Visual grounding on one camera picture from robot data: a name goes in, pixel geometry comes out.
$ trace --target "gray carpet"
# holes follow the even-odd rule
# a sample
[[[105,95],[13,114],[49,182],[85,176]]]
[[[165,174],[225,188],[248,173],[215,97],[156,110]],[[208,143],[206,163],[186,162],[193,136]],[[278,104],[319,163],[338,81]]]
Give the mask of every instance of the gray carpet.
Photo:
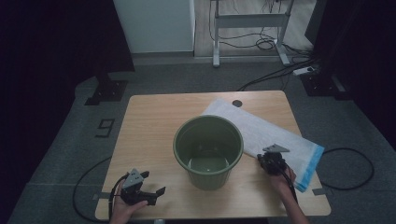
[[[128,100],[137,94],[235,91],[245,83],[281,68],[280,63],[210,63],[138,65],[136,72],[110,74],[128,80],[120,102],[84,105],[94,93],[97,81],[91,78],[76,88],[76,100],[47,155],[35,170],[14,209],[9,223],[90,223],[73,209],[72,194],[79,178],[97,162],[112,155]],[[352,147],[374,164],[375,175],[358,189],[325,187],[332,213],[310,217],[312,223],[394,223],[396,213],[396,153],[375,126],[352,101],[332,97],[308,97],[298,77],[271,79],[247,91],[279,90],[283,87],[303,137],[326,149]],[[114,119],[108,138],[98,129],[102,119]],[[105,181],[106,161],[82,180],[77,190],[77,206],[94,218]],[[370,174],[369,163],[358,154],[337,151],[326,154],[318,165],[323,181],[342,188],[354,186]],[[246,220],[264,223],[264,220]],[[270,223],[288,223],[285,217],[269,218]]]

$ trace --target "black curtain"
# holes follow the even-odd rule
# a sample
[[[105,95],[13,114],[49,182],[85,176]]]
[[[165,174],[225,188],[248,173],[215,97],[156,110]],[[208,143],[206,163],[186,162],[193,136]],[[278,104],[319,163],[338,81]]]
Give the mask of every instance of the black curtain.
[[[77,84],[134,65],[112,0],[1,1],[0,19],[3,223],[62,126]]]

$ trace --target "power strip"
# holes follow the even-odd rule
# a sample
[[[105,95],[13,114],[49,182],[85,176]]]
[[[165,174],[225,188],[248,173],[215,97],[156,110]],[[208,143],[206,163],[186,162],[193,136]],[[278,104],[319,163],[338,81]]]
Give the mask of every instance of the power strip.
[[[308,75],[313,72],[315,72],[315,69],[313,67],[309,66],[309,67],[305,67],[305,68],[296,69],[293,71],[293,74],[295,76],[300,76],[300,75]]]

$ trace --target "white wall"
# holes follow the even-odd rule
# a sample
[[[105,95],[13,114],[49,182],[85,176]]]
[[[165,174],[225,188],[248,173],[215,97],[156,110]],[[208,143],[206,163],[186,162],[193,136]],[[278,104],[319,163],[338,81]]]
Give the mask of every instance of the white wall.
[[[132,53],[193,51],[193,0],[114,0]]]

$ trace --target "green bucket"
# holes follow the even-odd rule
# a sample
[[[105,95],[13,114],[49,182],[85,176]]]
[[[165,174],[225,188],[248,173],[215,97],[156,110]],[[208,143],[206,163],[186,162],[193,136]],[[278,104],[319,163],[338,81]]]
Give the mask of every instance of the green bucket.
[[[188,120],[174,139],[177,162],[199,189],[219,189],[241,159],[244,143],[239,130],[227,119],[204,115]]]

